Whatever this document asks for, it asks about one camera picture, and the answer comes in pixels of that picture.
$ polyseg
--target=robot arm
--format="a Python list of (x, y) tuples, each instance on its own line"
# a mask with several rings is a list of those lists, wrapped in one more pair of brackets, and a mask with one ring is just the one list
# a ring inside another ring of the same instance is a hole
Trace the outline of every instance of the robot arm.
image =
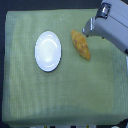
[(103, 0), (82, 32), (87, 37), (106, 38), (128, 56), (128, 5), (120, 0)]

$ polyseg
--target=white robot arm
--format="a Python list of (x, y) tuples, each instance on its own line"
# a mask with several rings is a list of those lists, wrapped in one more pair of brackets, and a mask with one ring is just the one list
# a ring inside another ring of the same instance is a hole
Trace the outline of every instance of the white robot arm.
[(103, 0), (82, 32), (87, 37), (106, 38), (128, 56), (128, 5), (120, 0)]

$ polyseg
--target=white plate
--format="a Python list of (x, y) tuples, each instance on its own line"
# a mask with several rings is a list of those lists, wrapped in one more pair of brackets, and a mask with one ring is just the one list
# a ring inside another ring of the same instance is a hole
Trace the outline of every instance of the white plate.
[(61, 44), (59, 38), (51, 31), (42, 33), (35, 46), (35, 59), (38, 66), (50, 72), (59, 64), (61, 58)]

